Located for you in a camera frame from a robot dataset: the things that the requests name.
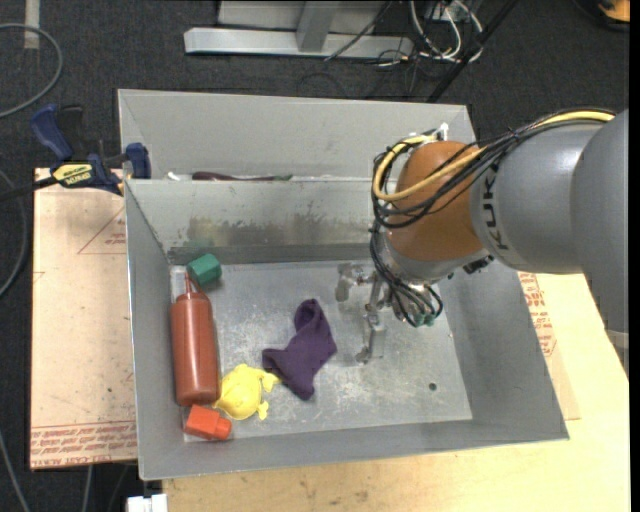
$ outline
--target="ketchup bottle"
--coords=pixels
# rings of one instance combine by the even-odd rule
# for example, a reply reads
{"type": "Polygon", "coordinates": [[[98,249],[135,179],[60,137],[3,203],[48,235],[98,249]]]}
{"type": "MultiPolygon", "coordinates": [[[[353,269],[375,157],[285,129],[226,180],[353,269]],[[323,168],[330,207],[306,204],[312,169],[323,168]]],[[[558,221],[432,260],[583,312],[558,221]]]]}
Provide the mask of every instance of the ketchup bottle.
{"type": "Polygon", "coordinates": [[[189,407],[220,398],[220,369],[211,302],[200,289],[191,289],[171,305],[171,337],[176,401],[189,407]]]}

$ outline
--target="yellow toy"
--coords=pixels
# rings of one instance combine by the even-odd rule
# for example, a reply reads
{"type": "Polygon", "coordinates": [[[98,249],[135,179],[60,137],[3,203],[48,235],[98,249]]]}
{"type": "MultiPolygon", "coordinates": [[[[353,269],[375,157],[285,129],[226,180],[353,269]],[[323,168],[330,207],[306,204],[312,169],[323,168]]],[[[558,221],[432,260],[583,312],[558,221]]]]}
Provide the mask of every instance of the yellow toy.
{"type": "Polygon", "coordinates": [[[280,379],[272,373],[240,364],[222,379],[222,392],[213,406],[236,420],[244,420],[255,412],[263,420],[269,404],[262,400],[262,389],[269,393],[278,382],[280,379]]]}

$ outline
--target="metal stand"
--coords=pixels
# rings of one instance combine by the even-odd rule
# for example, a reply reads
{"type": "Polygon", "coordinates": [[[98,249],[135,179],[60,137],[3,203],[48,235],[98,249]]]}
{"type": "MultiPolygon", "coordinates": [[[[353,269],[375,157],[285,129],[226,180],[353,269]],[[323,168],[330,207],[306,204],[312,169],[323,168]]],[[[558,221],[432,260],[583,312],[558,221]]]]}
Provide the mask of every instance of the metal stand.
{"type": "MultiPolygon", "coordinates": [[[[329,57],[356,37],[355,34],[329,33],[341,3],[305,2],[295,31],[192,28],[184,34],[185,51],[187,54],[329,57]]],[[[375,59],[385,51],[410,53],[412,49],[413,43],[407,38],[365,35],[339,57],[375,59]]]]}

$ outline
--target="purple sock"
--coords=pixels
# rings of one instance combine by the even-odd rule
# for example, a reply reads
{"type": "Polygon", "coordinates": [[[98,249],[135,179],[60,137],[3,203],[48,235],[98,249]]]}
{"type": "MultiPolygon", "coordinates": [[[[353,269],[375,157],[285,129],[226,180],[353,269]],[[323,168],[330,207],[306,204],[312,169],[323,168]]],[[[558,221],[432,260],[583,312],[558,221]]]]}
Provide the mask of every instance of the purple sock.
{"type": "Polygon", "coordinates": [[[329,322],[315,299],[305,300],[296,310],[296,334],[287,348],[262,351],[262,366],[277,375],[302,400],[313,395],[313,377],[337,352],[329,322]]]}

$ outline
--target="clamp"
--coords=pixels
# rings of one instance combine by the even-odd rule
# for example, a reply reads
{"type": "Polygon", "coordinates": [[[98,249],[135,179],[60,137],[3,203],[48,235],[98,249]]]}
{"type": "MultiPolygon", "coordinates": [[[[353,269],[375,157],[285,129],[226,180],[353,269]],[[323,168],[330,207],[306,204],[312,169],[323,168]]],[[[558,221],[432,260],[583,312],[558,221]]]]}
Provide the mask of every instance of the clamp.
{"type": "Polygon", "coordinates": [[[48,184],[59,183],[65,188],[91,187],[122,195],[122,179],[111,171],[111,167],[129,161],[132,177],[151,177],[151,163],[147,149],[139,142],[129,144],[125,152],[104,158],[102,151],[84,139],[82,130],[82,108],[69,106],[59,112],[54,104],[45,105],[29,121],[31,130],[41,144],[56,156],[49,169],[48,184]]]}

